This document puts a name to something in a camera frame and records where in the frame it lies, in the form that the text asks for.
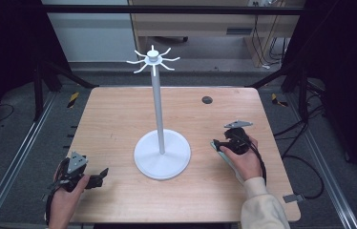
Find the black horizontal bar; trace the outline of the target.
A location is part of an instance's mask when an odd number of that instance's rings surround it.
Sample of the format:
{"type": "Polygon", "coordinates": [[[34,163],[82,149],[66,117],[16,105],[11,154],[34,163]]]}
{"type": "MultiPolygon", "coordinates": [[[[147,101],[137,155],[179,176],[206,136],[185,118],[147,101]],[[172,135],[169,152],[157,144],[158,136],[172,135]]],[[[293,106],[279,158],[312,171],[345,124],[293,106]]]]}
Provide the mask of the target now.
{"type": "Polygon", "coordinates": [[[302,15],[305,8],[219,7],[219,6],[120,6],[120,5],[43,5],[45,12],[60,13],[143,13],[143,14],[247,14],[302,15]]]}

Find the dark curtain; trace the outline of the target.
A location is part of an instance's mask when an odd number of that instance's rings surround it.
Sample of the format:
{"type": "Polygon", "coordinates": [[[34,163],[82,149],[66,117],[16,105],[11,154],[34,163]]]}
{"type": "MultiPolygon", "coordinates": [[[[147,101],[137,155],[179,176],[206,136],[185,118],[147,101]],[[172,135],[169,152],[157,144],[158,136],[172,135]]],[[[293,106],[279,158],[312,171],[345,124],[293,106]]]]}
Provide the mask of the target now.
{"type": "Polygon", "coordinates": [[[325,83],[325,105],[346,151],[357,161],[357,0],[305,0],[285,59],[301,60],[325,83]]]}
{"type": "Polygon", "coordinates": [[[42,0],[0,0],[0,102],[4,94],[32,81],[41,60],[68,70],[48,14],[32,10],[42,0]]]}

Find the white hook stand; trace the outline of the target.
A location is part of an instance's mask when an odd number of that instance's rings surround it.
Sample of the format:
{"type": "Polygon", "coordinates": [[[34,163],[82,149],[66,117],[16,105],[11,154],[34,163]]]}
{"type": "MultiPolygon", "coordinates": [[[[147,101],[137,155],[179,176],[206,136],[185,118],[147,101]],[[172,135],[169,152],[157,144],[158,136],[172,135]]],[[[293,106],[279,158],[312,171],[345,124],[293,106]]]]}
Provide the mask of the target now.
{"type": "Polygon", "coordinates": [[[177,177],[188,166],[191,158],[191,148],[188,140],[179,132],[165,129],[163,126],[161,87],[159,68],[172,71],[165,62],[178,61],[179,58],[165,58],[170,52],[159,52],[154,46],[147,53],[136,51],[142,59],[129,61],[129,64],[141,64],[136,71],[141,73],[149,67],[151,69],[151,81],[154,97],[155,115],[157,128],[144,135],[134,149],[134,162],[139,171],[155,180],[168,180],[177,177]]]}

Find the grey clip on table edge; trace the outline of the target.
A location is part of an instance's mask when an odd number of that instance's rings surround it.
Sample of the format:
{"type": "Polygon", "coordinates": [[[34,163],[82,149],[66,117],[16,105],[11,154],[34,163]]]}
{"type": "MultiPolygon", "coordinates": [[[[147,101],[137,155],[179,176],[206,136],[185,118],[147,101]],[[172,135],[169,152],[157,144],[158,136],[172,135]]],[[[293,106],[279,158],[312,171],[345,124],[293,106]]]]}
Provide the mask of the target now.
{"type": "Polygon", "coordinates": [[[300,202],[300,201],[304,201],[305,197],[302,194],[291,194],[291,195],[287,195],[287,196],[283,196],[283,200],[285,203],[290,203],[290,202],[300,202]]]}

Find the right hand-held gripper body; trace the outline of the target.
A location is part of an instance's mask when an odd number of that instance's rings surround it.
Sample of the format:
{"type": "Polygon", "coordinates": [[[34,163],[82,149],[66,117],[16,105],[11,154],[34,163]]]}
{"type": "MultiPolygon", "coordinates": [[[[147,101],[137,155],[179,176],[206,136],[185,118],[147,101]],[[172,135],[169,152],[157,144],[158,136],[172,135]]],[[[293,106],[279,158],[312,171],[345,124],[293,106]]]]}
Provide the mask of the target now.
{"type": "Polygon", "coordinates": [[[252,122],[236,120],[225,125],[224,136],[228,142],[221,142],[220,146],[230,149],[236,155],[243,155],[252,148],[250,137],[244,127],[251,126],[252,122]]]}

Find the metal floor rail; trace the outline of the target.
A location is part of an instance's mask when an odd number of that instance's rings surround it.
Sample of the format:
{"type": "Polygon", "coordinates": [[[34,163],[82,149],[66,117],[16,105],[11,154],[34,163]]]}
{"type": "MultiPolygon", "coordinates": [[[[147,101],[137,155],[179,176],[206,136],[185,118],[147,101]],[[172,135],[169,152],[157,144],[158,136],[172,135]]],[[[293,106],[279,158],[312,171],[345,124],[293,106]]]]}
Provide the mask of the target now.
{"type": "Polygon", "coordinates": [[[44,103],[42,114],[32,123],[27,135],[24,137],[22,144],[18,148],[8,170],[3,175],[0,181],[0,208],[5,201],[11,186],[15,182],[26,158],[28,157],[31,148],[37,139],[40,131],[50,113],[53,103],[57,97],[57,93],[49,92],[48,97],[44,103]]]}
{"type": "Polygon", "coordinates": [[[336,176],[334,176],[327,164],[317,141],[314,139],[314,135],[310,131],[309,120],[319,110],[323,109],[319,96],[317,94],[309,95],[306,99],[300,96],[301,100],[299,100],[295,94],[288,94],[286,99],[297,120],[302,121],[304,124],[301,135],[313,162],[313,170],[319,175],[323,191],[329,197],[340,222],[343,224],[343,228],[357,229],[357,218],[351,210],[336,176]]]}

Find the black metal stand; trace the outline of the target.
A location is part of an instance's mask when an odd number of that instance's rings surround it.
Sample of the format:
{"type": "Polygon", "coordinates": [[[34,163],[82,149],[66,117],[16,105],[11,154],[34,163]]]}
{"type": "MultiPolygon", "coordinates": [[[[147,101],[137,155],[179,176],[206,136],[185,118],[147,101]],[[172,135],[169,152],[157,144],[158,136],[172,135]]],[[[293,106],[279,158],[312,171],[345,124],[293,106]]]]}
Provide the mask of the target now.
{"type": "Polygon", "coordinates": [[[38,62],[33,71],[33,85],[35,98],[35,116],[34,121],[44,113],[44,100],[42,83],[45,83],[51,92],[58,92],[62,88],[62,84],[58,79],[59,75],[63,75],[72,80],[77,85],[86,89],[96,88],[96,85],[90,83],[79,76],[72,73],[71,70],[62,68],[53,62],[41,61],[38,62]]]}
{"type": "Polygon", "coordinates": [[[285,80],[281,85],[281,89],[285,93],[292,92],[296,87],[298,90],[298,114],[303,122],[308,121],[307,109],[307,89],[308,89],[308,71],[307,68],[296,61],[289,64],[282,65],[277,71],[271,73],[269,76],[247,85],[247,88],[259,89],[274,79],[284,76],[285,80]]]}

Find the person's left hand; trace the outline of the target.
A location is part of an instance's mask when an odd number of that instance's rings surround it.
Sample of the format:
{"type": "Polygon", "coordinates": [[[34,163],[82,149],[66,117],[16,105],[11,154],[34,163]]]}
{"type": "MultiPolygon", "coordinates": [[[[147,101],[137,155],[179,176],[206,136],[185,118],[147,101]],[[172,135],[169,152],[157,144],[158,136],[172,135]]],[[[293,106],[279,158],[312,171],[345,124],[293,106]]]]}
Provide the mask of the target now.
{"type": "Polygon", "coordinates": [[[76,187],[71,192],[67,192],[63,188],[59,188],[54,193],[51,204],[49,225],[50,223],[56,222],[70,222],[89,179],[90,177],[85,175],[78,181],[76,187]]]}

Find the pale green packet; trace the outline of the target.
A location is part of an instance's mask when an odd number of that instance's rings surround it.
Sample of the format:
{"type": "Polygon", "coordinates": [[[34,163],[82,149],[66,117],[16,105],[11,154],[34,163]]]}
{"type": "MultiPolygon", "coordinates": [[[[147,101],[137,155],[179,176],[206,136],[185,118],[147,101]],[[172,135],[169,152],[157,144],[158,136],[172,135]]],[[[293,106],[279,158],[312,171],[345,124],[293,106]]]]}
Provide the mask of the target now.
{"type": "MultiPolygon", "coordinates": [[[[218,147],[216,147],[213,143],[213,141],[211,142],[211,146],[214,148],[214,150],[216,151],[216,149],[218,147]]],[[[225,153],[222,152],[217,152],[218,155],[230,166],[230,168],[233,170],[238,182],[240,184],[244,183],[244,180],[242,179],[241,175],[239,174],[238,170],[236,169],[235,165],[233,164],[233,162],[226,156],[225,153]]]]}

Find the person's right hand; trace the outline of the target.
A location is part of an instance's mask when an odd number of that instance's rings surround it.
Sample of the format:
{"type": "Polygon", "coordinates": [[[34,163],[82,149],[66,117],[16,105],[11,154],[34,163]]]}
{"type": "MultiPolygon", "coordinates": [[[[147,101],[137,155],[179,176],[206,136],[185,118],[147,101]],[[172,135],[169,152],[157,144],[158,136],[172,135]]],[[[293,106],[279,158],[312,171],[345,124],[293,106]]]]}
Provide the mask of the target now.
{"type": "Polygon", "coordinates": [[[252,148],[243,155],[236,155],[232,151],[225,154],[233,162],[244,181],[263,175],[260,160],[252,148]]]}

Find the light wooden desk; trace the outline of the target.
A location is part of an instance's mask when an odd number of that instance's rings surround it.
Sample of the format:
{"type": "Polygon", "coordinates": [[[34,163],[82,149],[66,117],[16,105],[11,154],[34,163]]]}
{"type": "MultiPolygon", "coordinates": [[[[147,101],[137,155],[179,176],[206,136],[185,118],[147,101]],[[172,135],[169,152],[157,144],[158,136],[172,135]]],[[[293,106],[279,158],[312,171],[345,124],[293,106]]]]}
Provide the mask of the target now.
{"type": "MultiPolygon", "coordinates": [[[[131,6],[203,6],[301,8],[306,0],[128,0],[131,6]]],[[[297,15],[147,14],[131,15],[136,46],[144,49],[148,37],[239,36],[245,39],[254,65],[273,61],[269,49],[276,38],[293,35],[297,15]]]]}

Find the white cabinet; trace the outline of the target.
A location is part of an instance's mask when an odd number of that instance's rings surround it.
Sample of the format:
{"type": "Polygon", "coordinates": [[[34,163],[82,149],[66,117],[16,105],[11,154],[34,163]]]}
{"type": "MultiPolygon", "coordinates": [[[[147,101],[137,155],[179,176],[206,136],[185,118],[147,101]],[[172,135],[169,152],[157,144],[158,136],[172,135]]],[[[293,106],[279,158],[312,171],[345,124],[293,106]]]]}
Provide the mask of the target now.
{"type": "Polygon", "coordinates": [[[49,13],[69,62],[125,62],[137,58],[129,13],[49,13]]]}

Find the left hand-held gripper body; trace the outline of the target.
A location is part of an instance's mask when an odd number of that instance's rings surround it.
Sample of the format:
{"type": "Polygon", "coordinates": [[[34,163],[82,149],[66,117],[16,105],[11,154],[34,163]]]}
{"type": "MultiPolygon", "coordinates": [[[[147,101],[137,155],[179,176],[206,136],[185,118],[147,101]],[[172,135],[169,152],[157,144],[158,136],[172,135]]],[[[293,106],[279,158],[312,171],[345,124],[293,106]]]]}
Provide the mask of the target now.
{"type": "Polygon", "coordinates": [[[72,152],[69,157],[63,159],[55,174],[54,190],[63,188],[71,192],[83,178],[87,163],[88,159],[77,152],[72,152]]]}

